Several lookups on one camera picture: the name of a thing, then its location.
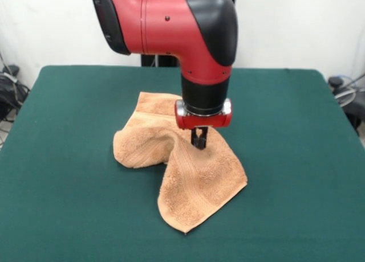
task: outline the cable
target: cable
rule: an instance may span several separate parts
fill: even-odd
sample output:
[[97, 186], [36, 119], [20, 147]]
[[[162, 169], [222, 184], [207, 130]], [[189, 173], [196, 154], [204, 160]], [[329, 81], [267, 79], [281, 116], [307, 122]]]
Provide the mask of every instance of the cable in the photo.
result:
[[151, 67], [154, 67], [154, 66], [155, 66], [155, 63], [156, 63], [156, 57], [155, 57], [155, 58], [153, 58], [153, 62], [152, 62], [152, 64], [151, 64]]
[[346, 87], [349, 87], [351, 84], [354, 84], [365, 77], [365, 73], [361, 74], [359, 77], [357, 77], [355, 80], [349, 82], [348, 84], [345, 84], [343, 87], [340, 87], [338, 90], [344, 90]]
[[351, 94], [352, 94], [351, 98], [348, 99], [347, 101], [343, 102], [343, 103], [340, 103], [340, 107], [345, 107], [346, 105], [351, 104], [354, 101], [354, 99], [356, 97], [356, 90], [355, 89], [351, 89], [351, 90], [342, 92], [340, 94], [337, 94], [335, 96], [335, 99], [338, 100], [339, 98], [342, 98], [344, 96], [351, 95]]
[[1, 60], [2, 64], [3, 64], [3, 66], [7, 69], [7, 71], [9, 72], [9, 74], [12, 76], [13, 73], [10, 70], [10, 68], [7, 66], [7, 64], [4, 62], [4, 59], [3, 59], [2, 55], [1, 55], [1, 52], [0, 52], [0, 60]]

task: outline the orange towel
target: orange towel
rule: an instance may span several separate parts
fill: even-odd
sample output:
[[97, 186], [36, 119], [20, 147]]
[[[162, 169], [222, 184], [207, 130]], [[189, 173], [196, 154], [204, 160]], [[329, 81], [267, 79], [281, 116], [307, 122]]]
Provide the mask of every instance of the orange towel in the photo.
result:
[[162, 218], [187, 233], [218, 211], [247, 185], [238, 158], [221, 135], [209, 128], [204, 150], [179, 129], [174, 104], [180, 97], [145, 93], [125, 127], [115, 133], [113, 152], [122, 165], [140, 168], [166, 163], [157, 204]]

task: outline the black cable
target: black cable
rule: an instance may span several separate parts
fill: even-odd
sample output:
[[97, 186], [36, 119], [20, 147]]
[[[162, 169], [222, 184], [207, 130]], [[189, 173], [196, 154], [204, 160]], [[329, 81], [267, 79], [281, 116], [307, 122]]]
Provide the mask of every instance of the black cable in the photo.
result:
[[355, 80], [352, 80], [351, 82], [349, 82], [348, 84], [346, 84], [346, 85], [344, 85], [343, 87], [340, 87], [339, 89], [338, 89], [338, 91], [342, 91], [342, 90], [344, 90], [344, 89], [346, 89], [346, 87], [348, 87], [348, 86], [350, 86], [350, 85], [352, 85], [352, 84], [354, 84], [354, 83], [356, 83], [356, 82], [358, 82], [359, 80], [361, 80], [362, 78], [364, 78], [365, 77], [365, 73], [364, 74], [361, 74], [359, 77], [357, 77]]

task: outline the green felt surface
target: green felt surface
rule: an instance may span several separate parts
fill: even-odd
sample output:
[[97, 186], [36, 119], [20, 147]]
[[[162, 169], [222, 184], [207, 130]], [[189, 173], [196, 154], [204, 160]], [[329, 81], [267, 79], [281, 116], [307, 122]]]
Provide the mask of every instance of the green felt surface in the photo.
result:
[[140, 91], [180, 93], [179, 70], [44, 68], [0, 152], [0, 261], [363, 261], [365, 151], [323, 77], [231, 79], [220, 132], [249, 184], [185, 236], [157, 209], [165, 166], [126, 169], [111, 146]]

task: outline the green table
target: green table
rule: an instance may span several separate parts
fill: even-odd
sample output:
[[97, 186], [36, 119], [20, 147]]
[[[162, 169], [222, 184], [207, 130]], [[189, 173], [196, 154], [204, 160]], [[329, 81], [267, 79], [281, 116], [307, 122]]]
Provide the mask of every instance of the green table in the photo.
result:
[[157, 209], [164, 165], [113, 158], [169, 68], [42, 69], [0, 152], [0, 261], [363, 261], [365, 151], [312, 70], [235, 69], [220, 129], [248, 186], [187, 236]]

